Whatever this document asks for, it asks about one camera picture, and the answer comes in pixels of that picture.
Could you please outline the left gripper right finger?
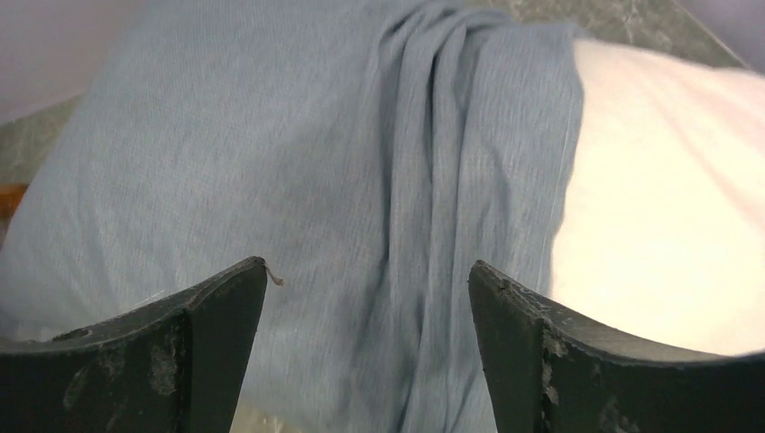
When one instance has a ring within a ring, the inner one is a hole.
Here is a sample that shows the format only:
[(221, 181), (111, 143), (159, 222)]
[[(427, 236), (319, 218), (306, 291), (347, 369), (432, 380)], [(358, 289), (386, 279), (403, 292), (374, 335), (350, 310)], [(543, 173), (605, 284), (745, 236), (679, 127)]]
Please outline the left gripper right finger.
[(764, 357), (653, 342), (470, 271), (475, 331), (501, 432), (761, 432)]

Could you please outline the blue grey pillow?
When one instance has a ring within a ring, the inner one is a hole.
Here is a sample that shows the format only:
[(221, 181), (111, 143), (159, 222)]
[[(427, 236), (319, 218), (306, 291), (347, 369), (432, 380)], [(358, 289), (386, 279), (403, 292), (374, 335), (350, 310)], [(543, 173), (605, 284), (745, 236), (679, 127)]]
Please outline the blue grey pillow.
[(570, 24), (456, 1), (154, 1), (35, 175), (1, 332), (260, 255), (244, 393), (315, 432), (492, 432), (477, 260), (548, 290), (581, 125)]

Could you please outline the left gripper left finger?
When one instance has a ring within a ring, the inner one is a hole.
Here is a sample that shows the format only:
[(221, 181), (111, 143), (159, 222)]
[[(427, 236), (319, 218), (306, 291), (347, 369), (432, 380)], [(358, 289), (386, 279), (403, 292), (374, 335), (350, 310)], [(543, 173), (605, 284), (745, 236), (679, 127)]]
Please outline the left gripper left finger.
[(227, 432), (263, 307), (251, 257), (46, 342), (1, 347), (4, 432)]

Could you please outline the white pillow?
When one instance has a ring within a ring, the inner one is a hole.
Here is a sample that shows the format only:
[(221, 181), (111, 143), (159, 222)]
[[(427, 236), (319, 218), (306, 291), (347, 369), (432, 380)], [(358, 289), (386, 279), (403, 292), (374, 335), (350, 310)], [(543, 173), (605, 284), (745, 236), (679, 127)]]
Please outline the white pillow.
[(764, 77), (575, 44), (583, 121), (551, 298), (718, 355), (764, 347)]

